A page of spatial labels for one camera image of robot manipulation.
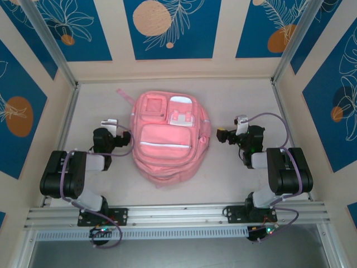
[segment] wall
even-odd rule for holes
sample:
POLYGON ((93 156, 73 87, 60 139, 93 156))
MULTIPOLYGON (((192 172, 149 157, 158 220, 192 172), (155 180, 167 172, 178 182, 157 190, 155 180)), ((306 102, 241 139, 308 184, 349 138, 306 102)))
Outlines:
MULTIPOLYGON (((0 266, 7 267, 6 263, 15 248, 20 230, 23 229, 28 209, 39 205, 41 199, 39 182, 50 153, 56 147, 72 90, 60 72, 56 74, 54 80, 52 79, 1 8, 0 25, 0 40, 47 96, 46 105, 19 178, 0 172, 0 211, 6 212, 0 230, 0 266)), ((15 79, 22 80, 23 77, 19 75, 15 79)), ((9 93, 5 90, 17 90, 17 88, 4 89, 3 87, 4 83, 0 88, 3 94, 9 93)), ((4 135, 7 133, 0 132, 0 137, 4 135)), ((0 147, 2 155, 9 154, 8 151, 2 150, 9 142, 9 140, 2 141, 0 147)), ((21 150, 21 148, 17 148, 17 144, 13 143, 12 150, 21 150)))
MULTIPOLYGON (((0 6, 31 44, 33 30, 13 2, 0 6)), ((271 77, 308 0, 34 3, 77 80, 113 80, 271 77)))
MULTIPOLYGON (((326 64, 323 65, 324 61, 329 57, 336 44, 339 43, 345 32, 353 24, 356 19, 356 13, 357 2, 355 0, 342 0, 340 7, 336 10, 334 16, 332 16, 329 24, 326 26, 305 62, 301 65, 297 74, 294 75, 292 68, 289 67, 282 80, 278 83, 278 90, 282 97, 287 118, 291 124, 291 131, 296 145, 301 146, 304 150, 314 178, 314 195, 317 200, 323 200, 325 202, 331 221, 338 233, 339 240, 350 261, 350 267, 357 267, 357 256, 355 254, 357 248, 357 230, 349 216, 346 206, 357 201, 357 162, 352 162, 342 169, 334 169, 335 172, 333 172, 332 169, 334 165, 331 165, 330 161, 331 163, 334 163, 334 161, 331 155, 329 156, 330 160, 327 157, 320 139, 324 134, 322 132, 318 133, 320 127, 317 129, 314 124, 315 120, 319 126, 319 119, 316 117, 312 118, 310 111, 312 111, 313 107, 311 106, 310 99, 307 98, 306 92, 304 92, 304 95, 302 92, 305 88, 310 89, 308 85, 311 80, 316 81, 316 84, 314 84, 316 89, 312 88, 312 90, 320 90, 321 94, 316 96, 315 102, 320 101, 321 109, 327 107, 331 110, 333 108, 331 102, 325 101, 325 97, 328 96, 331 91, 337 90, 337 88, 332 86, 335 82, 332 80, 335 78, 332 78, 329 73, 326 73, 325 77, 321 80, 316 80, 322 77, 318 70, 320 67, 320 71, 324 70, 322 68, 322 66, 326 67, 326 64), (318 89, 320 85, 324 85, 324 88, 318 89)), ((334 64, 330 62, 330 67, 336 68, 337 73, 339 66, 340 60, 335 61, 334 64)), ((331 115, 329 112, 326 117, 330 117, 329 119, 332 124, 342 123, 342 121, 338 123, 333 122, 331 115)), ((334 137, 336 133, 339 133, 340 125, 333 126, 335 127, 331 127, 330 132, 327 130, 325 135, 334 137)), ((346 141, 332 138, 330 142, 324 145, 325 147, 329 145, 335 146, 335 153, 338 154, 339 147, 343 145, 342 142, 346 141)), ((347 159, 350 155, 355 155, 356 147, 356 141, 351 141, 351 143, 349 143, 351 151, 345 151, 340 157, 347 159)))

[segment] white tabletop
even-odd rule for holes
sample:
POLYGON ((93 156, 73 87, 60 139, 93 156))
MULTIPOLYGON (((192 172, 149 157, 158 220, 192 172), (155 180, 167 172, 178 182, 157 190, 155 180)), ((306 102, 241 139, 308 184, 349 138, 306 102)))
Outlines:
MULTIPOLYGON (((131 155, 113 158, 108 171, 87 172, 86 186, 107 198, 109 205, 156 205, 242 202, 250 192, 268 184, 267 170, 249 170, 238 158, 238 146, 220 143, 216 129, 233 130, 234 118, 240 114, 253 117, 262 112, 279 114, 269 79, 172 79, 136 80, 120 83, 81 85, 70 127, 66 150, 88 150, 93 145, 93 130, 100 121, 118 119, 128 126, 131 105, 116 89, 123 89, 136 99, 148 90, 166 90, 195 96, 207 109, 212 122, 211 144, 197 174, 189 181, 157 189, 141 177, 131 155)), ((282 122, 263 116, 251 125, 266 128, 264 148, 278 147, 285 141, 282 122)), ((128 147, 115 149, 124 152, 128 147)), ((307 199, 303 194, 299 199, 307 199)), ((62 206, 53 200, 52 206, 62 206)))

